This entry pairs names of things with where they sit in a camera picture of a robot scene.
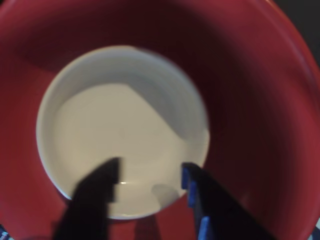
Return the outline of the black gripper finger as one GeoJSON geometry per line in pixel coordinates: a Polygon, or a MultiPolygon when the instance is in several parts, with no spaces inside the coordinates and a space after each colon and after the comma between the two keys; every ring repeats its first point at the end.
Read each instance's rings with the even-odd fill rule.
{"type": "Polygon", "coordinates": [[[198,240],[274,240],[208,172],[191,162],[181,164],[181,188],[193,209],[198,240]]]}
{"type": "Polygon", "coordinates": [[[120,182],[121,158],[107,159],[76,186],[53,238],[55,240],[107,240],[109,203],[120,182]]]}

